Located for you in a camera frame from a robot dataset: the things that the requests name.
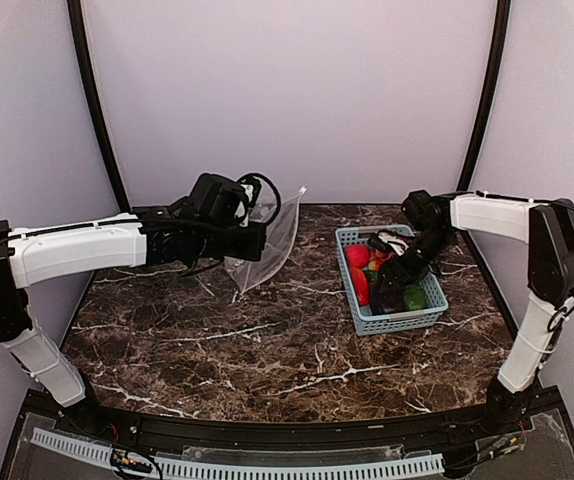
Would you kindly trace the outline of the purple toy eggplant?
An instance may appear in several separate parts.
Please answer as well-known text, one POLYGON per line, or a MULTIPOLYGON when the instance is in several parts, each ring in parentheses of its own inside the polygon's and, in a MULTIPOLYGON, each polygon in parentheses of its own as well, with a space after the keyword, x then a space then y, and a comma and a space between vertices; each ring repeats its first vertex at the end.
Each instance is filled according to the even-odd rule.
POLYGON ((372 315, 390 315, 405 311, 402 296, 392 290, 379 291, 375 285, 370 286, 369 307, 372 315))

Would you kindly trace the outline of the red toy berry bunch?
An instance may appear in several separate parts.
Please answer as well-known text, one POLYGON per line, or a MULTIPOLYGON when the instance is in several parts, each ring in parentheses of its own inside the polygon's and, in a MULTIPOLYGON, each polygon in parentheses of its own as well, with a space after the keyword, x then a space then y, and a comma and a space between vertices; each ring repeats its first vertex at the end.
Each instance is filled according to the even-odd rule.
POLYGON ((371 272, 378 272, 381 266, 395 255, 394 252, 381 252, 377 249, 370 251, 370 258, 367 264, 367 270, 371 272))

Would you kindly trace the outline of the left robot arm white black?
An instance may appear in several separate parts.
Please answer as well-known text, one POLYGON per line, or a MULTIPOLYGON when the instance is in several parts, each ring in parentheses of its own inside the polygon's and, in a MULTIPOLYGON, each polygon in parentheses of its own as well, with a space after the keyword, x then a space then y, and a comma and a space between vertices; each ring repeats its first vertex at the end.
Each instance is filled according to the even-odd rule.
POLYGON ((0 221, 0 345, 25 367, 87 436, 108 427, 107 412, 91 399, 82 374, 65 358, 29 311, 28 287, 54 278, 115 267, 201 259, 257 261, 264 223, 228 214, 186 217, 164 207, 73 224, 13 229, 0 221))

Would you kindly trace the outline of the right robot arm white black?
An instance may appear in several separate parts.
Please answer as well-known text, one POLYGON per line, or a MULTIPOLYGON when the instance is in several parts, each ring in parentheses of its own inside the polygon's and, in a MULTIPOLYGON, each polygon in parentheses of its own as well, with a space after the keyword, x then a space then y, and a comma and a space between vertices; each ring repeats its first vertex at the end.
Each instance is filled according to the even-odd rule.
POLYGON ((488 434, 518 420, 534 382, 553 355, 574 311, 574 203, 456 192, 410 193, 402 211, 417 235, 401 255, 379 269, 378 286, 396 293, 421 280, 458 231, 476 231, 527 247, 528 303, 508 357, 490 381, 477 424, 488 434))

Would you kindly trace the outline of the clear dotted zip top bag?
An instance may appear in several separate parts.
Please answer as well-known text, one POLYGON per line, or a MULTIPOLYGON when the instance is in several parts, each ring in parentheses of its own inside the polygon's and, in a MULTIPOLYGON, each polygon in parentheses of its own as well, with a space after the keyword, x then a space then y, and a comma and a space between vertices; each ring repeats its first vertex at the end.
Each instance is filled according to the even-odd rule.
POLYGON ((281 210, 267 227, 266 242, 259 261, 226 257, 224 269, 241 294, 261 285, 285 265, 295 245, 300 203, 308 188, 302 186, 291 198, 281 201, 281 210))

